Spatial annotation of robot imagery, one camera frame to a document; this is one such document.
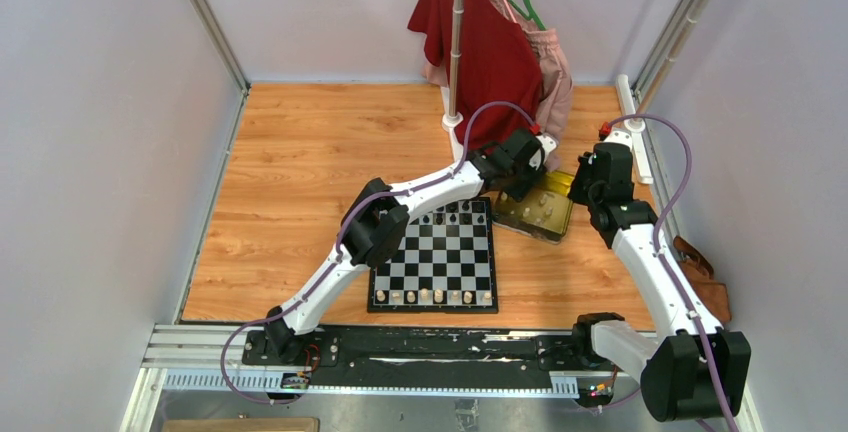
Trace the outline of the black white chess board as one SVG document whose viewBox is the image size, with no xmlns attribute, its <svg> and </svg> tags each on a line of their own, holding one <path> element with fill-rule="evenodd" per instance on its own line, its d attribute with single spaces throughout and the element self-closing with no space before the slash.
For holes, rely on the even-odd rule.
<svg viewBox="0 0 848 432">
<path fill-rule="evenodd" d="M 435 303 L 435 289 L 444 291 Z M 371 313 L 496 313 L 492 203 L 459 200 L 410 222 L 395 255 L 370 271 Z"/>
</svg>

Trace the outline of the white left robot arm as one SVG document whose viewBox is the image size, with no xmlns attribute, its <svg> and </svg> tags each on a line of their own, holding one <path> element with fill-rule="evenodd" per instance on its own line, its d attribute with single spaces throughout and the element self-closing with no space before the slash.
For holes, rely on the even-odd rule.
<svg viewBox="0 0 848 432">
<path fill-rule="evenodd" d="M 546 174 L 546 161 L 557 146 L 546 133 L 520 129 L 502 144 L 467 153 L 420 178 L 394 184 L 369 181 L 343 217 L 322 265 L 289 300 L 269 310 L 263 324 L 268 352 L 283 365 L 298 363 L 306 352 L 305 335 L 315 331 L 355 278 L 395 255 L 410 222 L 490 191 L 526 196 Z"/>
</svg>

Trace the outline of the yellow metal tin box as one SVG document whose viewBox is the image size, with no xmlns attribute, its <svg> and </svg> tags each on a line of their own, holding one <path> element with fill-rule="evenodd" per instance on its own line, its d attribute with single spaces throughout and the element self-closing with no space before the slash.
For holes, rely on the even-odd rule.
<svg viewBox="0 0 848 432">
<path fill-rule="evenodd" d="M 509 230 L 559 244 L 567 234 L 573 202 L 568 198 L 574 176 L 549 172 L 522 201 L 501 192 L 494 203 L 494 221 Z"/>
</svg>

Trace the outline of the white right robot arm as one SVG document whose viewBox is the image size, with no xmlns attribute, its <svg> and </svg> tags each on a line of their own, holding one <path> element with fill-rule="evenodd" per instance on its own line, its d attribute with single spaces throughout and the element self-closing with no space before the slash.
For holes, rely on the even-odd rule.
<svg viewBox="0 0 848 432">
<path fill-rule="evenodd" d="M 618 313 L 578 317 L 571 355 L 584 369 L 609 362 L 636 379 L 659 422 L 739 413 L 751 358 L 743 333 L 729 331 L 707 309 L 669 253 L 653 207 L 634 197 L 629 146 L 607 141 L 578 159 L 570 199 L 630 273 L 655 325 L 636 332 Z"/>
</svg>

